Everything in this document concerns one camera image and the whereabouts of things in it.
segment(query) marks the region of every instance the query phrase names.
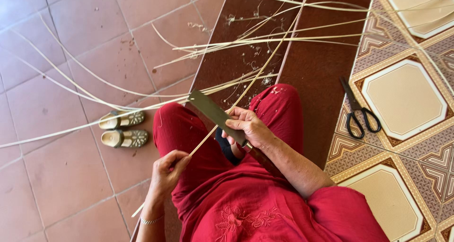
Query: woman's left hand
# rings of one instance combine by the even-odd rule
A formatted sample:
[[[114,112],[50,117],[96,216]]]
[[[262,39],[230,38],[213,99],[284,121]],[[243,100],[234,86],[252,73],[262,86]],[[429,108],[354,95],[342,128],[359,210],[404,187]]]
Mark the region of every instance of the woman's left hand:
[[[173,150],[154,162],[150,189],[145,200],[146,206],[162,203],[171,195],[190,160],[191,157],[186,152]]]

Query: scissors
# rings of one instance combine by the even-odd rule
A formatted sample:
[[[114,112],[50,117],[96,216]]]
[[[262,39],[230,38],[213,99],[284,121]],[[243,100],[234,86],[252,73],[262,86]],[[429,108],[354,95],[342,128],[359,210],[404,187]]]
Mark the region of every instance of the scissors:
[[[358,118],[356,118],[356,116],[355,116],[355,111],[356,110],[361,110],[361,112],[363,113],[363,117],[364,117],[364,120],[366,122],[366,127],[367,127],[367,129],[370,132],[377,133],[378,131],[380,131],[381,130],[381,123],[378,120],[377,116],[373,112],[371,112],[369,109],[367,109],[366,107],[361,107],[360,106],[360,104],[358,103],[358,101],[355,98],[355,95],[353,94],[353,91],[351,90],[350,86],[348,85],[347,80],[344,77],[340,77],[340,82],[342,83],[342,86],[344,87],[345,93],[347,94],[348,101],[350,103],[350,108],[351,108],[351,113],[349,113],[348,116],[347,116],[347,130],[348,130],[348,133],[355,139],[362,139],[364,137],[364,129],[362,128],[360,122],[358,121]],[[369,113],[375,119],[375,121],[377,122],[377,129],[376,130],[371,128],[371,125],[369,123],[369,118],[368,118],[366,113]],[[352,118],[355,121],[356,125],[361,130],[361,135],[360,136],[355,136],[351,132],[350,121],[351,121]]]

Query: wrist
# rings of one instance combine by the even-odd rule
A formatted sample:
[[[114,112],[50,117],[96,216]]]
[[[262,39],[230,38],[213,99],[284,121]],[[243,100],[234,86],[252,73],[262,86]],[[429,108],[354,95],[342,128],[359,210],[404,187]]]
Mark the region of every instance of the wrist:
[[[266,155],[266,152],[268,152],[272,148],[275,148],[279,144],[279,141],[280,139],[273,133],[271,133],[268,139],[261,144],[259,149]]]
[[[155,220],[164,214],[164,202],[145,202],[141,217],[145,220]]]

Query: hand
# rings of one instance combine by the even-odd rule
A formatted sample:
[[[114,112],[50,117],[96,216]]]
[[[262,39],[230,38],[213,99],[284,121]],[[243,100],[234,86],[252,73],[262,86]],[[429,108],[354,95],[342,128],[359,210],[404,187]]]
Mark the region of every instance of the hand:
[[[230,112],[230,116],[232,119],[226,120],[227,127],[243,130],[246,134],[246,139],[256,148],[262,149],[275,138],[273,132],[251,110],[235,107]],[[225,131],[223,131],[222,136],[227,138],[231,145],[235,143],[235,140],[228,136]]]
[[[162,203],[171,195],[190,160],[191,157],[186,152],[173,150],[154,162],[150,189],[145,199],[146,206]]]

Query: red pants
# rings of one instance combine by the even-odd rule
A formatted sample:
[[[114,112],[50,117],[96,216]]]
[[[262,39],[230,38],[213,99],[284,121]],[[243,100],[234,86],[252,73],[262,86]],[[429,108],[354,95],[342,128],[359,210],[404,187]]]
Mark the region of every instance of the red pants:
[[[295,88],[287,84],[271,86],[251,100],[249,110],[253,110],[278,138],[303,154],[303,116]],[[166,104],[154,116],[153,140],[161,157],[175,149],[190,153],[207,134],[197,115],[182,105]],[[199,189],[197,194],[203,194],[203,183],[230,170],[243,170],[248,163],[255,165],[257,161],[246,154],[235,167],[224,157],[218,142],[207,139],[192,157],[172,193],[180,219],[184,220],[187,208],[193,207],[192,199],[187,197],[189,193]]]

